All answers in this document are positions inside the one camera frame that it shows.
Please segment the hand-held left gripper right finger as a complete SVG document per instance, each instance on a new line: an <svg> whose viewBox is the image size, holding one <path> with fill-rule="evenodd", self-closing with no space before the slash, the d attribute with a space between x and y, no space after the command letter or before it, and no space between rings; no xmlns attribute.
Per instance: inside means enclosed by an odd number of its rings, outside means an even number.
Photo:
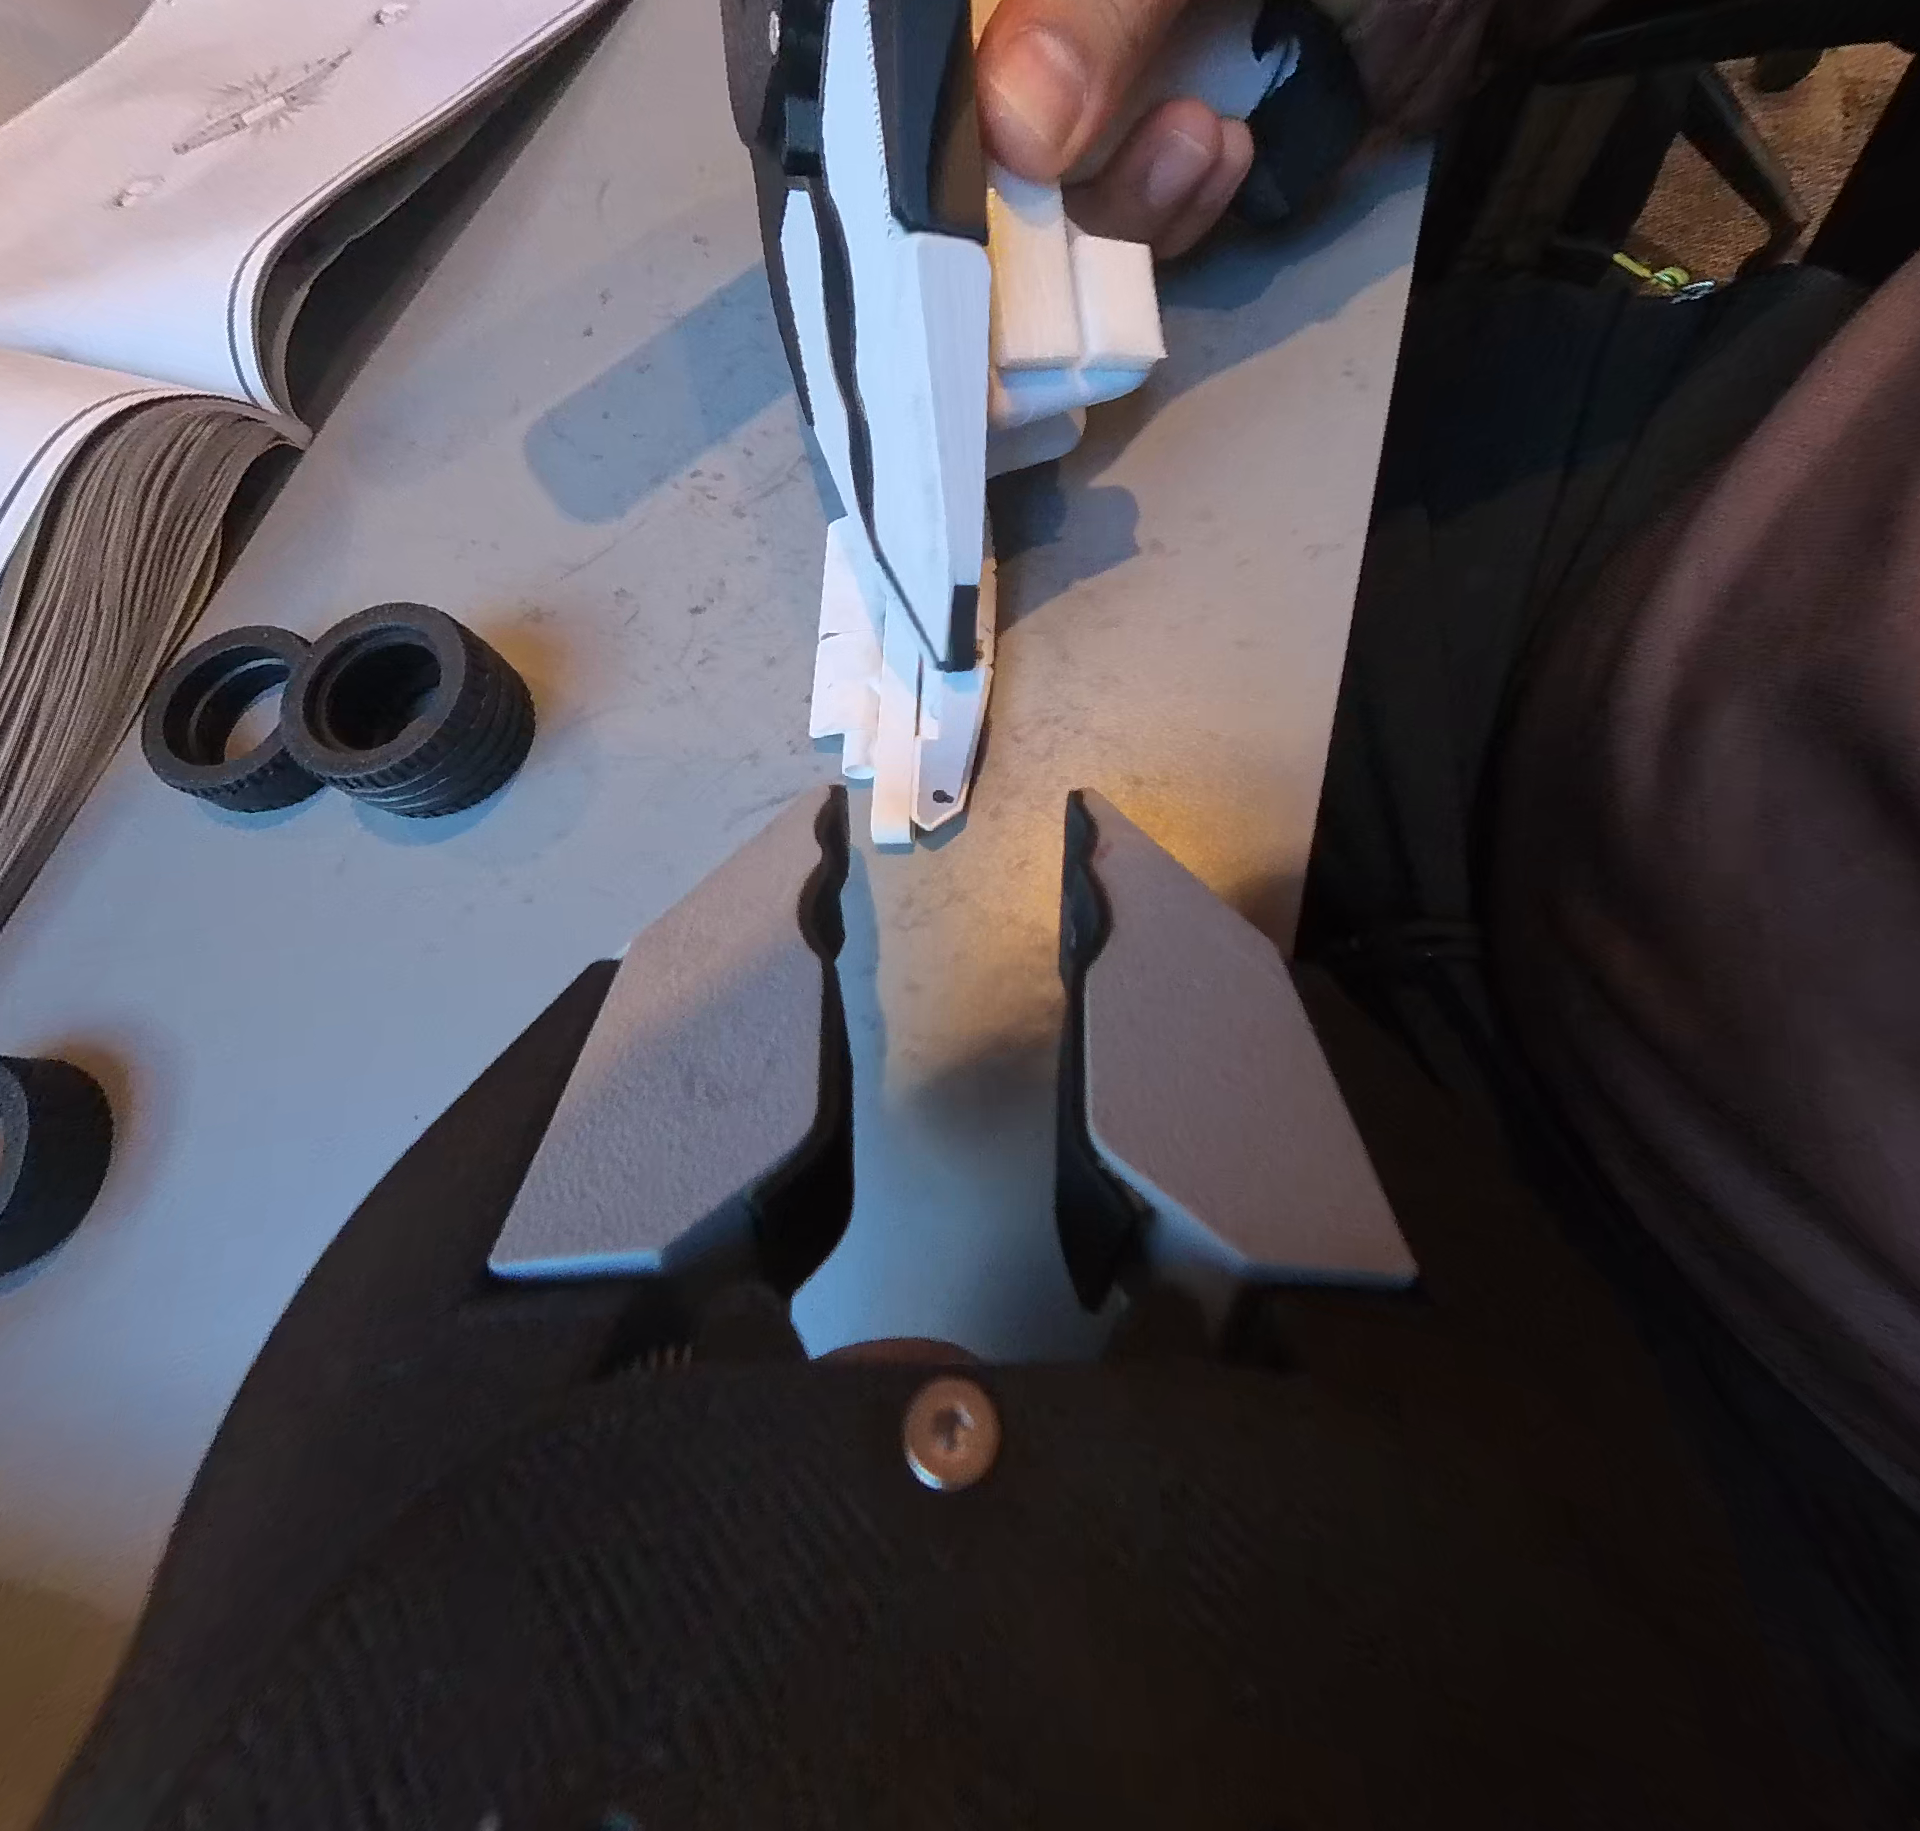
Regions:
<svg viewBox="0 0 1920 1831"><path fill-rule="evenodd" d="M1096 790L1066 805L1061 982L1055 1220L1084 1311L1415 1290L1283 954Z"/></svg>

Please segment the grey desk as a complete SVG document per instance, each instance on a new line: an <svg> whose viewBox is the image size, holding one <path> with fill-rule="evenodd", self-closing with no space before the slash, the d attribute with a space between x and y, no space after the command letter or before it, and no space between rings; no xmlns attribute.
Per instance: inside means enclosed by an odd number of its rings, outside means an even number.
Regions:
<svg viewBox="0 0 1920 1831"><path fill-rule="evenodd" d="M93 1071L105 1192L4 1282L4 1827L85 1738L181 1501L305 1275L409 1143L793 796L830 487L772 327L717 0L631 0L499 139L207 627L438 606L523 670L494 803L226 818L130 742L4 929L4 1051ZM808 1346L1096 1340L1053 1223L1066 799L1098 790L1288 945L1428 151L1167 290L1170 356L1006 556L972 813L854 799L856 1217Z"/></svg>

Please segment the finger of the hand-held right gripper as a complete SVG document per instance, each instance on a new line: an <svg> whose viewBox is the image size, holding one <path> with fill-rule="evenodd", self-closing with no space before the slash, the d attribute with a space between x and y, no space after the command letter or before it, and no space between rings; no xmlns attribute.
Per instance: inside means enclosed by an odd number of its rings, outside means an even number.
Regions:
<svg viewBox="0 0 1920 1831"><path fill-rule="evenodd" d="M877 526L877 448L858 379L854 249L823 188L786 188L782 282L800 345L800 387L845 513L865 531L881 576L889 564Z"/></svg>
<svg viewBox="0 0 1920 1831"><path fill-rule="evenodd" d="M881 567L938 671L975 661L991 257L972 0L830 0L826 198Z"/></svg>

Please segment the black rubber tire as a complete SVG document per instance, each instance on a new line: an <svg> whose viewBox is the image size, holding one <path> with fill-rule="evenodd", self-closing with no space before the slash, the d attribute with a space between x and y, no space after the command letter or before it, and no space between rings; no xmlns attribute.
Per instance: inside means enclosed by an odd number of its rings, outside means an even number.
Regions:
<svg viewBox="0 0 1920 1831"><path fill-rule="evenodd" d="M140 742L160 784L213 808L287 810L323 784L287 745L284 698L308 642L284 627L237 627L188 649L146 702Z"/></svg>
<svg viewBox="0 0 1920 1831"><path fill-rule="evenodd" d="M2 1057L2 1275L42 1264L105 1187L113 1116L100 1082L59 1057Z"/></svg>
<svg viewBox="0 0 1920 1831"><path fill-rule="evenodd" d="M438 819L506 788L536 735L523 676L449 613L391 602L331 627L281 695L287 755L374 810Z"/></svg>

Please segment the person's right hand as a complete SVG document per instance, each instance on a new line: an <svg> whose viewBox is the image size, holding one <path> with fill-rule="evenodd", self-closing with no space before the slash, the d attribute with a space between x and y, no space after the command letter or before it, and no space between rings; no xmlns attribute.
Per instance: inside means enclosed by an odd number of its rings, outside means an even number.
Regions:
<svg viewBox="0 0 1920 1831"><path fill-rule="evenodd" d="M1193 0L1002 0L975 50L981 139L992 163L1061 188L1102 238L1175 260L1228 212L1250 175L1243 120L1172 100L1127 134L1117 119ZM1366 0L1313 0L1353 18Z"/></svg>

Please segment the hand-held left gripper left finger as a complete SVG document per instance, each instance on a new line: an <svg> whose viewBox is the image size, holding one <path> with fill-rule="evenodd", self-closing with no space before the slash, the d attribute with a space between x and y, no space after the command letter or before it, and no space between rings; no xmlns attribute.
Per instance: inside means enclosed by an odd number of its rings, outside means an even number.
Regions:
<svg viewBox="0 0 1920 1831"><path fill-rule="evenodd" d="M840 788L636 934L494 1241L503 1280L806 1280L854 1211Z"/></svg>

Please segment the white toy brick panel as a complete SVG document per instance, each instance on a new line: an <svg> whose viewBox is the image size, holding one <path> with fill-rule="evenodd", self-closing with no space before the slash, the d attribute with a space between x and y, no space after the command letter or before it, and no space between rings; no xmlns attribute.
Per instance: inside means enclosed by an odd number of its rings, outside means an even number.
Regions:
<svg viewBox="0 0 1920 1831"><path fill-rule="evenodd" d="M871 830L904 850L967 810L988 722L997 652L997 561L983 564L975 661L923 659L854 518L830 524L808 734L838 741L840 771L873 792Z"/></svg>

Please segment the thick instruction booklet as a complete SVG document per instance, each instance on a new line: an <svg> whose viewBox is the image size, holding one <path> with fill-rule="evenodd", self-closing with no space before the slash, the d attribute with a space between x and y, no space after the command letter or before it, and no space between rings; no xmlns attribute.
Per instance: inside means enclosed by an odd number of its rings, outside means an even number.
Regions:
<svg viewBox="0 0 1920 1831"><path fill-rule="evenodd" d="M4 125L4 920L314 441L316 284L615 3L153 0Z"/></svg>

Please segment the black mesh office chair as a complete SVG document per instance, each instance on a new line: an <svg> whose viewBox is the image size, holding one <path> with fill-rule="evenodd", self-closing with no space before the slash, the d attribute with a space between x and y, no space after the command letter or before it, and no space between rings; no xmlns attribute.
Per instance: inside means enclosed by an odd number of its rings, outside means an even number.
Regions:
<svg viewBox="0 0 1920 1831"><path fill-rule="evenodd" d="M1635 225L1683 144L1759 236L1728 268L1657 238L1663 268L1706 284L1805 262L1851 284L1885 284L1916 257L1916 20L1916 0L1730 0L1610 20L1558 50L1542 67L1544 89L1621 89L1597 161L1575 183L1574 247L1593 244L1631 271ZM1822 61L1859 48L1891 48L1907 64L1832 200L1812 210L1747 100L1783 94Z"/></svg>

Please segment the black backpack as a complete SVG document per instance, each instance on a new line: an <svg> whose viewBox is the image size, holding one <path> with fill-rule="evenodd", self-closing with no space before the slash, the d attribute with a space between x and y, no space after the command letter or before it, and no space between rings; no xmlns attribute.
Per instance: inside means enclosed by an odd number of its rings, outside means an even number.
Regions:
<svg viewBox="0 0 1920 1831"><path fill-rule="evenodd" d="M1699 299L1465 279L1411 311L1303 949L1439 1076L1500 1104L1560 1197L1645 1236L1546 1098L1490 923L1500 745L1595 504L1575 492L1575 460L1626 384L1621 301Z"/></svg>

